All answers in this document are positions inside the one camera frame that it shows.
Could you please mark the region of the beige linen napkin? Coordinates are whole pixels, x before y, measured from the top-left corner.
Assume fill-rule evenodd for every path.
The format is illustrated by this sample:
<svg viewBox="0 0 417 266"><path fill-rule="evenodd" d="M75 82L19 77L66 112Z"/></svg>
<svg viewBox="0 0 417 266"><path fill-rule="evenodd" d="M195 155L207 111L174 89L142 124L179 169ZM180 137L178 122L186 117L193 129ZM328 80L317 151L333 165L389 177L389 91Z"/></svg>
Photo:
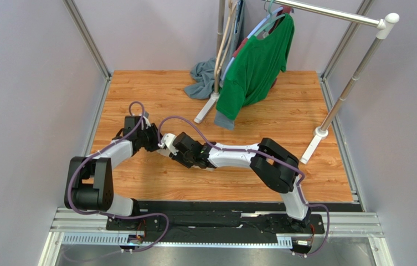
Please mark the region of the beige linen napkin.
<svg viewBox="0 0 417 266"><path fill-rule="evenodd" d="M186 168L197 168L197 169L202 169L206 171L213 171L215 169L212 165L201 166L199 163L192 163L192 162L185 161L182 155L180 154L174 155L173 153L171 153L169 149L158 149L156 152L162 156L168 157L171 160L180 163L182 166Z"/></svg>

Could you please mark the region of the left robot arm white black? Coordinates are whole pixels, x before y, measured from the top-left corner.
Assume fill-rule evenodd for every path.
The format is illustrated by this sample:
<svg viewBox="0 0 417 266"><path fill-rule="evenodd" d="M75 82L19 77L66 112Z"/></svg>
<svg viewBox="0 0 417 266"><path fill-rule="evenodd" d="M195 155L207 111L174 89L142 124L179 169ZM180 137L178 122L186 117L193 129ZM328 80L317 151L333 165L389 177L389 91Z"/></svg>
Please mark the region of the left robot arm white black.
<svg viewBox="0 0 417 266"><path fill-rule="evenodd" d="M158 150L160 134L148 114L125 117L109 145L87 156L75 156L70 160L64 204L76 213L103 214L110 217L134 217L140 215L137 200L118 195L114 191L113 170L131 158L140 149Z"/></svg>

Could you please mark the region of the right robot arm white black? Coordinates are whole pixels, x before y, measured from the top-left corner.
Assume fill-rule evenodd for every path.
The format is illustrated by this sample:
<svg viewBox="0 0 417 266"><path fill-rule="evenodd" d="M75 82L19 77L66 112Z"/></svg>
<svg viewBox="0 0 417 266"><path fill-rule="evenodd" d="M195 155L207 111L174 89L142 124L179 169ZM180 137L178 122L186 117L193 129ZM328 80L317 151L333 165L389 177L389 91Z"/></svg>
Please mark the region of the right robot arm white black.
<svg viewBox="0 0 417 266"><path fill-rule="evenodd" d="M187 168L214 170L222 167L247 168L271 190L280 194L287 216L307 224L311 209L303 195L299 160L272 139L260 143L236 146L216 142L200 142L186 133L165 134L161 146L168 157Z"/></svg>

